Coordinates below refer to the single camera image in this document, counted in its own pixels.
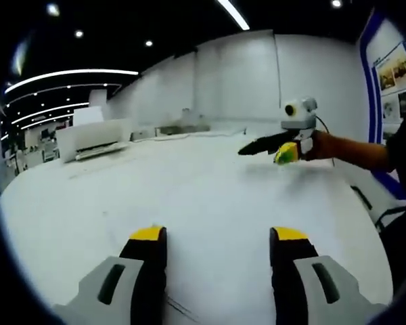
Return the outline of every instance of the black ceiling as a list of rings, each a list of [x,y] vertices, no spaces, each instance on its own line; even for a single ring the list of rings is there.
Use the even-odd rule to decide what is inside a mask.
[[[60,16],[48,16],[48,2],[39,3],[38,20],[28,34],[28,50],[22,74],[10,74],[18,81],[61,70],[107,68],[142,72],[169,57],[193,51],[195,46],[241,28],[216,0],[173,1],[52,1]],[[250,30],[272,29],[277,34],[332,37],[354,43],[361,34],[371,7],[369,1],[344,0],[334,9],[330,0],[231,0]],[[84,32],[81,39],[75,30]],[[152,40],[154,45],[146,47]],[[87,101],[94,87],[61,88],[24,97],[43,89],[77,84],[126,85],[135,76],[81,74],[53,77],[21,86],[3,96],[3,132],[18,112],[27,115],[45,108]],[[111,95],[117,86],[108,86]]]

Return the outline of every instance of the camera lens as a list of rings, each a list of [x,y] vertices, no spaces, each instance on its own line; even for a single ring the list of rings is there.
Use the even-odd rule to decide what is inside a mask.
[[[292,116],[295,113],[295,109],[293,108],[292,105],[287,105],[286,106],[286,114],[288,116]]]

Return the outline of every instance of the robotic arm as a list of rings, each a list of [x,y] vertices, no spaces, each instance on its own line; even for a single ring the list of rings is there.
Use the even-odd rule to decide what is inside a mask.
[[[274,163],[284,165],[300,160],[313,148],[311,135],[316,128],[317,102],[314,98],[307,97],[294,100],[284,106],[285,117],[281,127],[283,133],[269,137],[261,137],[251,144],[243,147],[239,155],[255,155],[259,152],[275,152]]]

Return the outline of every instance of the white table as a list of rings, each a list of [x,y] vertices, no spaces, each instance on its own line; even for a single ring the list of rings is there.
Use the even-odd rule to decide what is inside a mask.
[[[267,154],[237,155],[249,135],[208,135],[55,160],[13,180],[1,197],[3,225],[47,305],[69,302],[84,275],[154,223],[168,230],[168,295],[203,324],[275,323],[272,226],[307,233],[371,302],[391,300],[374,225],[329,161],[278,167]],[[191,323],[168,311],[165,324]]]

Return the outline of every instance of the hand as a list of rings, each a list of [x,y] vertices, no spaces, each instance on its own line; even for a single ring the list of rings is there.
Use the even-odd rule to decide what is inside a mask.
[[[326,132],[314,131],[311,138],[313,139],[313,148],[305,154],[305,160],[329,159],[334,157],[332,143],[334,136]]]

